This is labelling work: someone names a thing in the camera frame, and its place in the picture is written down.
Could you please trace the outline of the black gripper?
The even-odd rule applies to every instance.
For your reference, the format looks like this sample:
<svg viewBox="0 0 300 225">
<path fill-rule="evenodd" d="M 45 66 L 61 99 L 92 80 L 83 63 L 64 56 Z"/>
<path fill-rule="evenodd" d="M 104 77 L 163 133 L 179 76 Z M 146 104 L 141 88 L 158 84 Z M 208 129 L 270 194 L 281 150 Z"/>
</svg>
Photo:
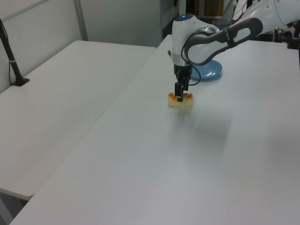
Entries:
<svg viewBox="0 0 300 225">
<path fill-rule="evenodd" d="M 188 91 L 189 80 L 191 79 L 192 70 L 193 67 L 191 64 L 185 66 L 178 66 L 174 64 L 174 74 L 178 80 L 178 82 L 176 82 L 174 85 L 174 95 L 177 97 L 178 102 L 183 101 L 183 90 Z"/>
</svg>

